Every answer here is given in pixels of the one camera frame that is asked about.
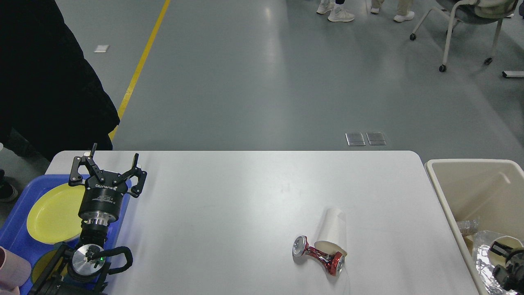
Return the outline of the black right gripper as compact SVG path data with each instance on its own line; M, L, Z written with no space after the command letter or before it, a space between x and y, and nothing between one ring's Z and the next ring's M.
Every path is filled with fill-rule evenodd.
M493 269L493 277L503 281L501 286L505 290L524 293L524 250L510 247L504 243L494 241L490 251L498 256L505 257L505 267L497 265Z

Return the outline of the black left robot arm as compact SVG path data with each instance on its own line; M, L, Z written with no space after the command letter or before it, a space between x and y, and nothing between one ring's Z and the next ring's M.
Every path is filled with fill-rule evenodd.
M84 195L78 216L81 233L74 247L62 243L29 290L30 295L102 295L106 277L133 265L129 247L106 245L110 225L118 222L126 195L138 198L147 172L133 157L126 172L101 170L94 162L97 144L90 152L73 159L68 185L81 186Z

